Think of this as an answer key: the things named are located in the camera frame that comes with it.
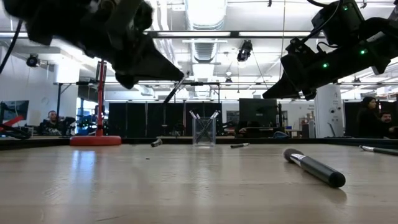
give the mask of black marker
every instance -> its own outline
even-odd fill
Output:
[[[243,143],[243,144],[232,145],[232,146],[231,146],[231,149],[236,149],[236,148],[239,148],[239,147],[246,147],[246,146],[248,146],[248,145],[249,145],[249,143]]]
[[[376,152],[381,154],[388,154],[393,156],[398,156],[398,150],[395,149],[382,149],[377,147],[370,147],[370,146],[359,146],[362,150],[368,152]]]
[[[287,161],[296,163],[303,170],[309,172],[315,177],[318,177],[330,187],[342,187],[346,183],[346,178],[341,172],[338,172],[337,170],[324,165],[309,156],[305,156],[299,150],[286,149],[284,157]]]

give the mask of red stand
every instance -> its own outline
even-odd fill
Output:
[[[99,85],[98,85],[98,121],[95,136],[74,136],[70,138],[71,146],[119,146],[122,144],[120,136],[104,136],[103,130],[103,95],[106,75],[106,62],[99,62]]]

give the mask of woman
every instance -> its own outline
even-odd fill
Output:
[[[376,109],[376,99],[370,96],[363,98],[357,120],[359,138],[383,138],[394,132],[394,128],[389,128],[380,120]]]

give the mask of red base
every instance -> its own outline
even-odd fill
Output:
[[[74,136],[70,138],[71,146],[120,146],[120,136]]]

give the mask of computer monitor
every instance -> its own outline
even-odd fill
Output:
[[[276,127],[276,100],[239,99],[239,121],[257,122],[260,127]]]

